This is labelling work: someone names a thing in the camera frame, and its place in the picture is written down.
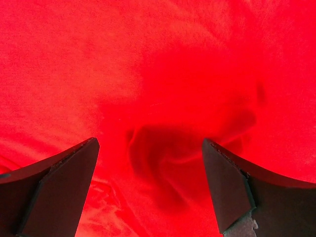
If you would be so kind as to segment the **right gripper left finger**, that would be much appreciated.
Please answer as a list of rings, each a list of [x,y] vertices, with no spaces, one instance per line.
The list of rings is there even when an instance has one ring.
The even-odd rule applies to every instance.
[[[99,154],[89,138],[0,176],[2,237],[73,237]]]

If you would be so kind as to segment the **red t shirt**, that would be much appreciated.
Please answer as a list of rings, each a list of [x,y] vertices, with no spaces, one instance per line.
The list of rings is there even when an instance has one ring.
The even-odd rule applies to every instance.
[[[89,137],[78,237],[217,237],[204,138],[315,182],[315,1],[1,1],[1,171]]]

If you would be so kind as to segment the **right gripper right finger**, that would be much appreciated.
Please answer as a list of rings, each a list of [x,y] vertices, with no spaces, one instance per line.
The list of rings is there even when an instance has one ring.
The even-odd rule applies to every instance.
[[[315,183],[267,170],[209,139],[202,158],[222,236],[315,236]]]

